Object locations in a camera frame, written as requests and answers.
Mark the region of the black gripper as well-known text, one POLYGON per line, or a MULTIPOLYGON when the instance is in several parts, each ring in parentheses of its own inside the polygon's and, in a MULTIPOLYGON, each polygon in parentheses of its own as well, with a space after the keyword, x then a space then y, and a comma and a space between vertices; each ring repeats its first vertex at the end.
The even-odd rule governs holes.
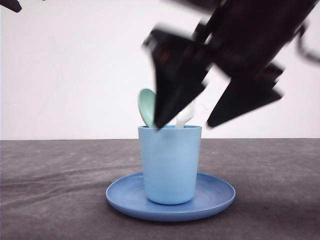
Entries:
POLYGON ((274 90, 283 69, 272 63, 304 28, 315 0, 181 0, 208 14, 189 38, 164 33, 159 78, 170 83, 200 82, 216 64, 231 77, 207 125, 215 128, 280 100, 274 90))

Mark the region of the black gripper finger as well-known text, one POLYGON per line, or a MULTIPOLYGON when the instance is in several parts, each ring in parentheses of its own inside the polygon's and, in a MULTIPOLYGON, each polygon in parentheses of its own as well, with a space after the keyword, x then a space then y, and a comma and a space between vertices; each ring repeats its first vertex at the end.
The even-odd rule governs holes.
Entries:
POLYGON ((143 45, 155 72, 153 122, 161 129, 205 89, 211 58, 203 42, 160 25, 153 27, 143 45))
POLYGON ((0 5, 15 13, 19 13, 22 10, 18 0, 0 0, 0 5))

